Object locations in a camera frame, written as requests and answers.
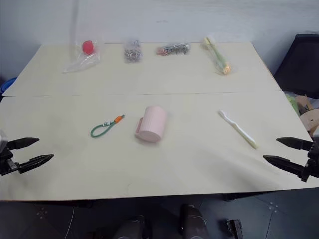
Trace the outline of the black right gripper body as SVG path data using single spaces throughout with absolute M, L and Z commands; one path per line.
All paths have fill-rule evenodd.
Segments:
M 301 180 L 307 182 L 310 176 L 319 177 L 319 145 L 317 142 L 304 142 L 303 150 L 308 151 L 308 160 L 301 173 Z

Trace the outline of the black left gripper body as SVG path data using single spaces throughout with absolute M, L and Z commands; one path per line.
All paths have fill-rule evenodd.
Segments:
M 0 175 L 4 176 L 19 170 L 19 164 L 13 162 L 13 153 L 5 147 L 0 153 Z

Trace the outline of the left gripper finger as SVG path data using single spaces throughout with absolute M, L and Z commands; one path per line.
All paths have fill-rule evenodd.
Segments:
M 28 162 L 20 164 L 18 171 L 20 174 L 35 169 L 46 162 L 48 162 L 51 158 L 53 158 L 53 154 L 41 155 L 35 158 L 30 159 Z
M 9 141 L 7 143 L 8 150 L 21 149 L 28 147 L 39 141 L 39 138 L 34 137 L 25 137 L 16 140 Z

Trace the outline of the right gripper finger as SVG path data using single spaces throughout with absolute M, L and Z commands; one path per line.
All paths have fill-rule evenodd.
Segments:
M 279 157 L 279 156 L 273 156 L 273 155 L 264 155 L 263 158 L 272 164 L 273 166 L 282 169 L 286 172 L 292 173 L 297 175 L 298 177 L 301 176 L 301 173 L 303 172 L 304 167 L 302 165 L 296 164 L 291 162 L 288 159 Z
M 298 150 L 310 150 L 313 142 L 307 141 L 295 137 L 280 137 L 276 141 L 286 145 L 287 147 L 298 149 Z

